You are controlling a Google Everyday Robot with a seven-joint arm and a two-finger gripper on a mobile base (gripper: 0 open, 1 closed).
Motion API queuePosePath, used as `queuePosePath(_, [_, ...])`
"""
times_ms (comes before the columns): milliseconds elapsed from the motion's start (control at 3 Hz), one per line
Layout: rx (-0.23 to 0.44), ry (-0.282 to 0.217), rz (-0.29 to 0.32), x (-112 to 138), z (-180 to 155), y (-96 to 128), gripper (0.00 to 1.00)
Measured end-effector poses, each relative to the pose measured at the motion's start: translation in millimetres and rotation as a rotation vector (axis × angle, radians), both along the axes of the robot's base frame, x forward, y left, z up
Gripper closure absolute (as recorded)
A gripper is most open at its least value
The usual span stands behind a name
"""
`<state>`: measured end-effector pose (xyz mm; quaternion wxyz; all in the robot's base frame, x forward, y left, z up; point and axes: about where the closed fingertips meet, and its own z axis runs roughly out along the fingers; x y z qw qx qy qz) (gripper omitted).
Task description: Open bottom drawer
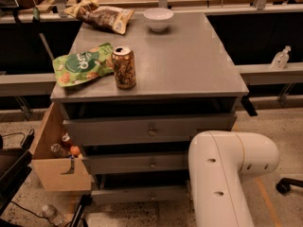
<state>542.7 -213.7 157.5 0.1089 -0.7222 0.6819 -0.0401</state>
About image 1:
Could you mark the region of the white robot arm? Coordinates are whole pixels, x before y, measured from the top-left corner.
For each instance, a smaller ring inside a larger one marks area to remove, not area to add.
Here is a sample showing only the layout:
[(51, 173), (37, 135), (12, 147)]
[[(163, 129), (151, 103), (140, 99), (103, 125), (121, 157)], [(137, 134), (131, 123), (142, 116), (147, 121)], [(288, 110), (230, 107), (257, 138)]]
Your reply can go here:
[(271, 173), (279, 150), (252, 132), (204, 131), (188, 149), (197, 227), (255, 227), (241, 183)]

